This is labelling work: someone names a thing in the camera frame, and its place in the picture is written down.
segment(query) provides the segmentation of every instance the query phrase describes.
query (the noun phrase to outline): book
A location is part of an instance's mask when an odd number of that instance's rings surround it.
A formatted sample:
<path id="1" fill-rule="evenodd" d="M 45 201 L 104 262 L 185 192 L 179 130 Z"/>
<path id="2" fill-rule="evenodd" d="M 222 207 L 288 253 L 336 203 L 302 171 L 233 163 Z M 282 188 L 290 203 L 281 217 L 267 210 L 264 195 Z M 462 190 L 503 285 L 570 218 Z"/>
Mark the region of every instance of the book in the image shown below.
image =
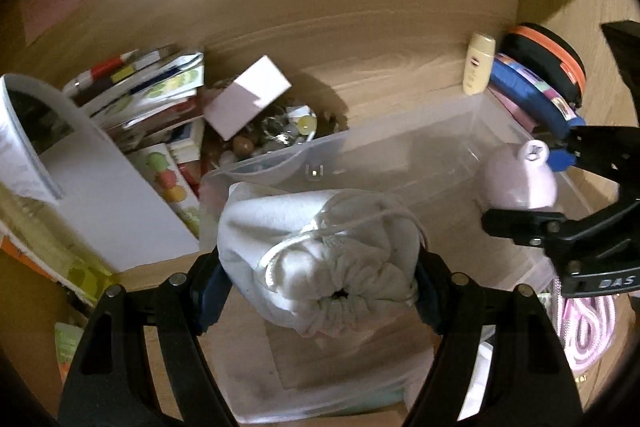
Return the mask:
<path id="1" fill-rule="evenodd" d="M 198 237 L 200 202 L 185 181 L 167 146 L 164 143 L 152 145 L 130 154 L 128 158 L 188 229 Z"/>
<path id="2" fill-rule="evenodd" d="M 171 137 L 167 140 L 167 146 L 170 151 L 189 146 L 196 146 L 199 149 L 202 146 L 203 135 L 204 120 L 201 117 L 174 128 Z"/>
<path id="3" fill-rule="evenodd" d="M 129 122 L 159 107 L 196 94 L 196 88 L 204 84 L 204 67 L 199 65 L 146 87 L 138 92 L 133 89 L 115 100 L 108 107 L 92 116 L 92 121 L 103 129 Z"/>
<path id="4" fill-rule="evenodd" d="M 43 277 L 46 277 L 49 280 L 55 281 L 55 279 L 45 270 L 43 270 L 40 266 L 33 262 L 33 260 L 27 256 L 22 250 L 16 247 L 12 242 L 11 238 L 8 235 L 2 234 L 0 230 L 0 251 L 3 251 L 5 254 L 9 255 L 9 257 L 13 257 L 16 261 L 24 264 L 31 268 L 34 272 L 39 273 Z"/>
<path id="5" fill-rule="evenodd" d="M 185 147 L 171 152 L 176 163 L 190 163 L 200 159 L 200 150 L 195 147 Z"/>
<path id="6" fill-rule="evenodd" d="M 203 57 L 202 53 L 172 55 L 151 64 L 86 102 L 82 105 L 82 111 L 93 118 L 122 97 L 134 94 L 135 90 L 141 89 L 140 86 L 148 87 L 148 83 L 159 82 L 161 77 L 169 71 L 175 75 L 196 68 L 202 64 Z"/>
<path id="7" fill-rule="evenodd" d="M 197 96 L 176 100 L 134 120 L 107 130 L 107 134 L 123 152 L 151 147 L 167 142 L 175 128 L 202 117 L 202 106 Z"/>

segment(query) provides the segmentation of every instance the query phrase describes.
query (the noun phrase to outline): blue case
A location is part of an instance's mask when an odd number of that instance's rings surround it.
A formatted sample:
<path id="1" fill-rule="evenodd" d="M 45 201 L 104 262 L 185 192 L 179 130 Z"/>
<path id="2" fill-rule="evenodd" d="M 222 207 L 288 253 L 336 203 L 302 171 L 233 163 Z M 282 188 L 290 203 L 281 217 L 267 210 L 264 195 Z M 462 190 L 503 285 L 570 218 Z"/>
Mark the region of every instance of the blue case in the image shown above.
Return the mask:
<path id="1" fill-rule="evenodd" d="M 535 73 L 527 70 L 523 65 L 513 61 L 518 69 L 530 74 L 536 82 L 548 86 L 544 80 Z M 494 59 L 494 64 L 490 76 L 491 83 L 504 96 L 519 105 L 522 110 L 531 116 L 538 123 L 545 125 L 551 133 L 558 139 L 564 139 L 569 134 L 571 127 L 586 125 L 584 120 L 575 115 L 575 118 L 566 120 L 559 107 L 551 102 L 540 90 L 533 86 L 519 71 L 503 63 L 498 58 Z"/>

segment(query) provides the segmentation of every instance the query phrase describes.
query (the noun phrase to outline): black clamp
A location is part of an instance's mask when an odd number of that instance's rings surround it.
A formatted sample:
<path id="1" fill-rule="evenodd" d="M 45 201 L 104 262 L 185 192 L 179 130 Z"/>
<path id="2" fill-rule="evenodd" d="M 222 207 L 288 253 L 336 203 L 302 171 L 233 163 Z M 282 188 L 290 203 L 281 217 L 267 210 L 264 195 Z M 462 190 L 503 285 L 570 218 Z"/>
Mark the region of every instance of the black clamp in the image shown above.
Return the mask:
<path id="1" fill-rule="evenodd" d="M 533 288 L 484 288 L 460 272 L 434 284 L 445 283 L 446 333 L 404 427 L 575 425 L 582 407 L 574 377 Z M 482 327 L 489 325 L 495 325 L 494 352 L 482 405 L 458 421 Z"/>
<path id="2" fill-rule="evenodd" d="M 640 24 L 602 25 L 609 47 L 636 104 L 640 103 Z M 482 228 L 516 245 L 543 248 L 569 298 L 640 289 L 640 128 L 574 127 L 562 142 L 575 167 L 618 184 L 618 200 L 584 219 L 558 212 L 491 209 Z"/>
<path id="3" fill-rule="evenodd" d="M 64 427 L 236 427 L 197 336 L 215 324 L 231 283 L 218 252 L 158 288 L 107 288 L 76 350 L 60 403 Z M 145 326 L 158 339 L 183 421 L 161 412 L 146 354 Z"/>

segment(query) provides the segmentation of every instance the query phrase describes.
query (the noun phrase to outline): white card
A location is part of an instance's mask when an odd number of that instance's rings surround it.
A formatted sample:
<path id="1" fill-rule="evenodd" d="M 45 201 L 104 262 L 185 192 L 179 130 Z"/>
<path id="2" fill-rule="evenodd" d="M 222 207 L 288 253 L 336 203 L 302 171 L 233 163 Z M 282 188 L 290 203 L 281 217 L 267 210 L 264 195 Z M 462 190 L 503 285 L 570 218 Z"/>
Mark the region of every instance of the white card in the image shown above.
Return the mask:
<path id="1" fill-rule="evenodd" d="M 204 118 L 223 140 L 229 140 L 289 87 L 265 55 L 207 105 Z"/>

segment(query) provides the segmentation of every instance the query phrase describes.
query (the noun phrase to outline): white bottle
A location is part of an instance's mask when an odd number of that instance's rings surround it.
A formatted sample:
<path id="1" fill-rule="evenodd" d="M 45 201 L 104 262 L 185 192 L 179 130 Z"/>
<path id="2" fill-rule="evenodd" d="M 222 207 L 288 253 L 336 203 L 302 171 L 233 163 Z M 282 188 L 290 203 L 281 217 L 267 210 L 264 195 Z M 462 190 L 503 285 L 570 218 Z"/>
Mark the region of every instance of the white bottle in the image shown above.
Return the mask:
<path id="1" fill-rule="evenodd" d="M 466 51 L 465 76 L 462 79 L 465 94 L 472 95 L 486 89 L 494 55 L 495 40 L 489 35 L 474 33 Z"/>
<path id="2" fill-rule="evenodd" d="M 551 208 L 558 184 L 546 160 L 549 147 L 540 140 L 505 144 L 482 162 L 479 175 L 481 206 L 526 210 Z"/>

